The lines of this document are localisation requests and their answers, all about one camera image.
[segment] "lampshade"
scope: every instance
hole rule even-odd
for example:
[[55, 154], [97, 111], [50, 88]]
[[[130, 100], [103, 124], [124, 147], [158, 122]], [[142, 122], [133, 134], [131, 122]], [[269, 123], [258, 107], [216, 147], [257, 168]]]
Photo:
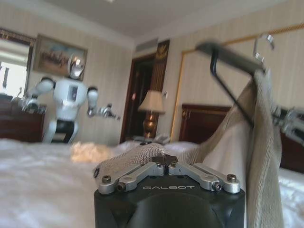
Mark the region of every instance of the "lampshade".
[[165, 113], [162, 104], [162, 93], [159, 91], [149, 90], [138, 110], [162, 114]]

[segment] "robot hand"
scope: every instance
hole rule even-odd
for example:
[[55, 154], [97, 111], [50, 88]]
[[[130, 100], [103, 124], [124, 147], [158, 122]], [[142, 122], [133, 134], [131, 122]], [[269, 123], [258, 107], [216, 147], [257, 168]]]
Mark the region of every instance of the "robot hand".
[[33, 113], [38, 110], [39, 101], [36, 97], [23, 97], [19, 102], [19, 107], [25, 112]]
[[106, 107], [101, 107], [101, 108], [94, 108], [94, 109], [88, 109], [87, 111], [87, 115], [89, 117], [93, 117], [95, 115], [98, 115], [98, 116], [102, 116], [104, 118], [113, 118], [113, 119], [116, 119], [116, 120], [120, 120], [120, 116], [116, 116], [115, 114], [112, 113], [112, 104], [108, 104]]
[[278, 125], [282, 133], [288, 138], [304, 146], [304, 110], [290, 109], [280, 110], [280, 116], [275, 116], [275, 125]]

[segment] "wooden headboard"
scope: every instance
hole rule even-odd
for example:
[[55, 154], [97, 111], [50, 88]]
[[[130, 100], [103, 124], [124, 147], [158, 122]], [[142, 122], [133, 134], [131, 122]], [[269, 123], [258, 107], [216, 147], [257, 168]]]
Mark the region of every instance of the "wooden headboard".
[[[218, 128], [230, 107], [198, 104], [182, 105], [179, 141], [202, 143]], [[304, 173], [304, 147], [281, 134], [281, 167]]]

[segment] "white robot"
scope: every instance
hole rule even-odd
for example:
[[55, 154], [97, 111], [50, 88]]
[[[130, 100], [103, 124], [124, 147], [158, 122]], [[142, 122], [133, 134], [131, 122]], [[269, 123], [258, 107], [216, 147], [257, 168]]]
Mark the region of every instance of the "white robot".
[[43, 136], [43, 142], [57, 142], [53, 140], [56, 133], [66, 134], [61, 142], [71, 143], [78, 132], [76, 117], [80, 106], [88, 99], [89, 117], [98, 115], [120, 120], [111, 111], [111, 104], [107, 107], [97, 108], [98, 91], [96, 87], [87, 88], [81, 81], [81, 74], [85, 68], [82, 58], [72, 55], [68, 64], [69, 76], [54, 81], [49, 77], [43, 77], [36, 86], [27, 91], [21, 102], [24, 111], [35, 110], [38, 107], [38, 96], [54, 90], [56, 103], [56, 119], [51, 120]]

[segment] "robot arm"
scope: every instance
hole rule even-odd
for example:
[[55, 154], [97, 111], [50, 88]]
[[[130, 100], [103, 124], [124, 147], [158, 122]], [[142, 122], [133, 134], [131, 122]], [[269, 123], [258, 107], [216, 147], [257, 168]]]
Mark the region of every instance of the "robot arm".
[[282, 132], [290, 139], [304, 146], [304, 110], [281, 110], [281, 120], [277, 122]]
[[87, 115], [93, 117], [96, 115], [97, 109], [97, 100], [98, 100], [98, 90], [96, 87], [89, 87], [87, 90], [87, 101], [88, 101], [88, 110]]
[[112, 104], [108, 104], [106, 107], [97, 108], [97, 99], [98, 99], [98, 90], [96, 87], [90, 87], [87, 91], [87, 99], [88, 99], [88, 110], [87, 115], [89, 117], [93, 117], [95, 115], [102, 117], [109, 117], [120, 120], [119, 116], [116, 116], [112, 113]]
[[37, 100], [38, 96], [52, 91], [55, 88], [55, 84], [56, 83], [51, 78], [43, 77], [34, 88], [26, 92], [25, 97], [19, 103], [22, 110], [27, 112], [36, 111], [39, 106], [39, 102]]
[[43, 77], [41, 81], [35, 85], [34, 88], [27, 91], [26, 97], [37, 98], [41, 94], [46, 94], [54, 89], [55, 84], [56, 83], [51, 78]]

